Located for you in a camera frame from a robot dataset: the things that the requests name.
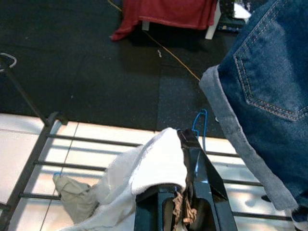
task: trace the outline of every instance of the black rubber floor mat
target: black rubber floor mat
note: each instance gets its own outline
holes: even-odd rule
[[[210,112],[208,135],[223,137],[197,81],[137,26],[112,42],[121,14],[108,2],[0,3],[0,52],[16,56],[14,68],[34,102],[48,116],[146,130],[190,128],[201,108]],[[149,33],[199,76],[219,64],[234,35],[150,24]],[[33,115],[0,74],[0,112]]]

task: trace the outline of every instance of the blue wire hanger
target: blue wire hanger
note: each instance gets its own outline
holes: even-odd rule
[[[204,129],[203,129],[203,137],[202,137],[202,145],[203,145],[203,150],[205,151],[205,136],[206,136],[206,128],[207,128],[207,110],[206,109],[201,109],[201,111],[197,114],[196,118],[194,119],[193,125],[192,125],[192,131],[196,132],[196,137],[199,139],[200,132],[197,130],[196,124],[198,121],[198,118],[203,115],[204,116]]]

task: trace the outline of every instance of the metal bar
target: metal bar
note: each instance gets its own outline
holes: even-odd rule
[[[277,215],[241,213],[241,212],[233,212],[233,215],[236,216],[236,217],[244,217],[244,218],[260,218],[260,219],[292,221],[292,219],[290,217],[277,216]]]
[[[252,182],[252,181],[242,181],[242,180],[224,180],[225,184],[242,184],[242,185],[250,185],[250,186],[259,186],[263,187],[263,185],[259,182]]]
[[[49,134],[48,137],[49,138],[55,138],[55,139],[64,139],[64,140],[72,140],[72,141],[85,141],[85,142],[95,142],[95,143],[105,143],[105,144],[129,146],[129,147],[138,147],[138,146],[141,145],[139,143],[128,143],[128,142],[120,142],[120,141],[96,140],[96,139],[89,139],[89,138],[82,138],[82,137],[71,137],[71,136],[61,136],[61,135],[54,135],[54,134]]]
[[[0,216],[0,231],[4,231],[8,228],[10,220],[13,216],[13,213],[20,201],[19,194],[23,193],[25,187],[31,177],[33,169],[35,167],[34,162],[38,160],[40,153],[42,152],[45,143],[47,141],[47,135],[50,134],[52,126],[57,119],[58,113],[52,113],[48,118],[48,124],[50,126],[44,126],[34,147],[33,150],[22,170],[17,183],[8,199],[7,205],[10,206],[10,210],[3,211]]]
[[[8,65],[1,56],[0,56],[0,65],[4,69],[4,73],[6,74],[6,76],[13,82],[14,86],[16,87],[18,92],[22,95],[23,99],[31,107],[32,111],[42,120],[44,125],[48,127],[50,125],[48,120],[45,118],[43,113],[35,106],[32,99],[29,97],[29,95],[25,92],[25,90],[20,85],[18,80],[15,78],[13,70],[10,67],[8,67]]]
[[[7,211],[7,210],[10,210],[10,208],[11,207],[9,205],[0,202],[0,209],[1,210]]]
[[[230,154],[230,153],[216,153],[216,152],[205,152],[207,155],[218,155],[218,156],[225,156],[225,157],[238,157],[240,156],[238,154]]]
[[[61,200],[59,196],[46,195],[46,194],[32,194],[32,193],[21,193],[19,195],[22,198],[33,198],[33,199],[43,199],[43,200]]]
[[[75,165],[75,164],[66,164],[66,163],[57,163],[49,161],[35,161],[36,165],[47,165],[47,166],[56,166],[56,167],[69,167],[69,168],[78,168],[86,170],[96,170],[96,171],[106,171],[105,167],[96,167],[96,166],[87,166],[87,165]]]

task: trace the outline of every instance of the cable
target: cable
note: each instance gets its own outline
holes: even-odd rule
[[[111,0],[108,0],[108,2],[109,2],[110,5],[115,7],[118,11],[122,12],[122,9],[120,7],[118,7],[117,5],[115,5]]]
[[[198,78],[198,76],[192,72],[192,70],[185,65],[185,63],[182,62],[181,59],[179,59],[176,55],[174,55],[170,50],[168,50],[166,47],[164,47],[162,44],[160,44],[159,42],[157,42],[151,35],[149,35],[148,32],[143,31],[151,40],[153,40],[154,42],[156,42],[160,47],[162,47],[165,51],[167,51],[169,54],[171,54],[173,56],[173,58],[175,58],[180,64],[182,64],[191,74],[192,76],[194,76],[198,81],[200,81],[200,78]]]
[[[118,11],[122,12],[122,9],[118,7],[116,4],[114,4],[111,0],[107,0],[110,5],[115,7]],[[162,44],[160,44],[158,41],[156,41],[151,35],[149,35],[148,32],[144,31],[143,32],[152,40],[154,41],[157,45],[159,45],[161,48],[163,48],[165,51],[167,51],[169,54],[172,55],[173,58],[175,58],[180,64],[182,64],[191,74],[194,76],[198,81],[200,81],[200,78],[185,64],[182,62],[181,59],[179,59],[175,54],[173,54],[170,50],[168,50],[166,47],[164,47]]]
[[[12,56],[10,54],[7,54],[7,53],[0,53],[0,55],[9,57],[9,58],[14,60],[14,62],[11,65],[9,65],[10,68],[12,68],[12,67],[14,67],[16,65],[17,59],[14,56]]]

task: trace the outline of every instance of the towel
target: towel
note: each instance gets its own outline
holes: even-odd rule
[[[162,183],[185,190],[186,175],[177,131],[167,128],[145,145],[119,155],[93,188],[100,203],[93,216],[61,231],[133,231],[136,195]]]

